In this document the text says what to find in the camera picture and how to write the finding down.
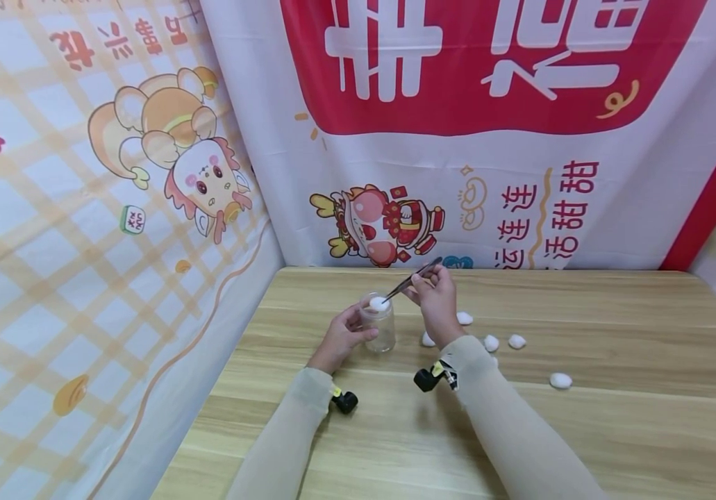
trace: white chinese characters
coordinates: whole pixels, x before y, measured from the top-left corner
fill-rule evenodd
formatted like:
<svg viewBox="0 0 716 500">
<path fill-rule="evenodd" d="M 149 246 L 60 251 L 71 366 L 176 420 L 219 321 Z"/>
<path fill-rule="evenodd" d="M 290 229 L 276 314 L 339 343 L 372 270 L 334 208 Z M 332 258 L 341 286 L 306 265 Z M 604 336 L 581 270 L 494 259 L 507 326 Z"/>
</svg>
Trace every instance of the white chinese characters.
<svg viewBox="0 0 716 500">
<path fill-rule="evenodd" d="M 403 26 L 399 26 L 399 2 L 405 2 Z M 369 77 L 378 75 L 378 96 L 383 102 L 397 97 L 397 61 L 401 59 L 401 94 L 414 97 L 422 82 L 422 59 L 441 52 L 443 32 L 439 26 L 424 25 L 426 0 L 378 0 L 378 10 L 368 7 L 367 0 L 349 0 L 349 27 L 338 26 L 338 13 L 333 14 L 336 26 L 325 30 L 325 49 L 338 58 L 341 67 L 341 91 L 347 88 L 344 59 L 352 59 L 356 94 L 367 100 L 372 95 Z M 378 63 L 369 67 L 369 23 L 377 22 Z"/>
<path fill-rule="evenodd" d="M 500 0 L 491 40 L 491 53 L 503 56 L 510 51 L 514 33 L 525 48 L 548 49 L 561 41 L 572 0 Z M 493 74 L 481 80 L 490 84 L 491 97 L 510 92 L 514 75 L 549 100 L 556 100 L 555 89 L 606 88 L 619 76 L 618 64 L 556 65 L 573 53 L 626 51 L 641 25 L 649 0 L 578 0 L 569 23 L 568 50 L 523 68 L 511 59 L 500 59 Z M 517 31 L 516 17 L 522 7 Z"/>
</svg>

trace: cotton ball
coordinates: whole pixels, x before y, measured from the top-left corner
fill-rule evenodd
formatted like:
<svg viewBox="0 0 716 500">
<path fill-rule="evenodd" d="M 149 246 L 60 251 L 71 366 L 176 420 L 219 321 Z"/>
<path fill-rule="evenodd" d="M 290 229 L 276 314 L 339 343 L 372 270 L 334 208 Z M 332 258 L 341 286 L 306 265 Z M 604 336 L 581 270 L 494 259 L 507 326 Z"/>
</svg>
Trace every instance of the cotton ball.
<svg viewBox="0 0 716 500">
<path fill-rule="evenodd" d="M 499 341 L 493 335 L 486 335 L 483 344 L 485 344 L 485 350 L 490 353 L 493 353 L 494 351 L 496 351 L 496 349 L 499 349 Z"/>
<path fill-rule="evenodd" d="M 369 307 L 380 313 L 388 310 L 390 302 L 384 302 L 384 300 L 385 297 L 372 297 L 372 300 L 369 300 Z"/>
<path fill-rule="evenodd" d="M 522 347 L 525 347 L 527 345 L 527 341 L 524 339 L 524 337 L 520 335 L 511 335 L 508 339 L 508 346 L 511 346 L 512 348 L 519 351 Z"/>
<path fill-rule="evenodd" d="M 427 332 L 424 332 L 424 335 L 422 335 L 422 346 L 435 347 L 435 342 L 433 342 L 433 339 L 430 338 Z"/>
<path fill-rule="evenodd" d="M 549 376 L 549 384 L 556 389 L 568 389 L 572 387 L 572 377 L 566 374 L 552 374 Z"/>
<path fill-rule="evenodd" d="M 474 322 L 474 318 L 468 312 L 462 310 L 458 312 L 458 323 L 463 326 L 470 325 Z"/>
</svg>

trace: black clip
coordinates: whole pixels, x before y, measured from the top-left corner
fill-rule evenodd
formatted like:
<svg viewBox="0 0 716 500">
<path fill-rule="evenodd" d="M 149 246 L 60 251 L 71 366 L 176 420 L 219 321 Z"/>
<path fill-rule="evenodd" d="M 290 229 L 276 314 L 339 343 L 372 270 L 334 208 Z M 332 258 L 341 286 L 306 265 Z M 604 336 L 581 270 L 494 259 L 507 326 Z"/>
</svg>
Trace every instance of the black clip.
<svg viewBox="0 0 716 500">
<path fill-rule="evenodd" d="M 439 359 L 430 369 L 422 368 L 413 378 L 414 383 L 419 386 L 422 392 L 430 392 L 435 389 L 442 378 L 446 378 L 449 383 L 449 388 L 452 390 L 458 389 L 458 372 L 445 362 L 443 359 Z"/>
<path fill-rule="evenodd" d="M 333 396 L 331 401 L 335 403 L 338 411 L 344 415 L 349 415 L 358 405 L 358 396 L 349 391 L 343 392 L 340 387 L 333 385 Z"/>
</svg>

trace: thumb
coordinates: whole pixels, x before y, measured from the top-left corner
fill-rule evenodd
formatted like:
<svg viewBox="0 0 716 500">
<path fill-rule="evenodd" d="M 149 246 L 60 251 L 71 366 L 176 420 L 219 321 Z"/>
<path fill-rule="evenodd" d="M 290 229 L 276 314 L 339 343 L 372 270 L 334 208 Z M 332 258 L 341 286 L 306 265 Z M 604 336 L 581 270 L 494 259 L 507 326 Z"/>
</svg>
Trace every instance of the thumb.
<svg viewBox="0 0 716 500">
<path fill-rule="evenodd" d="M 414 273 L 410 277 L 410 280 L 413 283 L 413 288 L 416 289 L 417 293 L 419 293 L 419 296 L 422 298 L 429 294 L 433 289 L 431 284 L 427 283 L 419 274 Z"/>
</svg>

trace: hand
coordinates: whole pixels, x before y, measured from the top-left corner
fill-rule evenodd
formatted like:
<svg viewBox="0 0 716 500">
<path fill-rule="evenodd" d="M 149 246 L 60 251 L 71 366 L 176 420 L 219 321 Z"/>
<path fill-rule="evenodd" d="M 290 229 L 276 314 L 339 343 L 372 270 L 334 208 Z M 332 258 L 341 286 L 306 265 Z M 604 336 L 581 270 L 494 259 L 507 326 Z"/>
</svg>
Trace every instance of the hand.
<svg viewBox="0 0 716 500">
<path fill-rule="evenodd" d="M 333 318 L 308 366 L 332 375 L 341 367 L 354 347 L 377 338 L 377 328 L 361 330 L 360 304 L 354 304 Z"/>
<path fill-rule="evenodd" d="M 421 307 L 424 327 L 435 345 L 443 349 L 466 335 L 458 323 L 458 291 L 447 268 L 439 264 L 423 278 L 414 274 L 411 280 L 413 287 L 403 294 Z"/>
</svg>

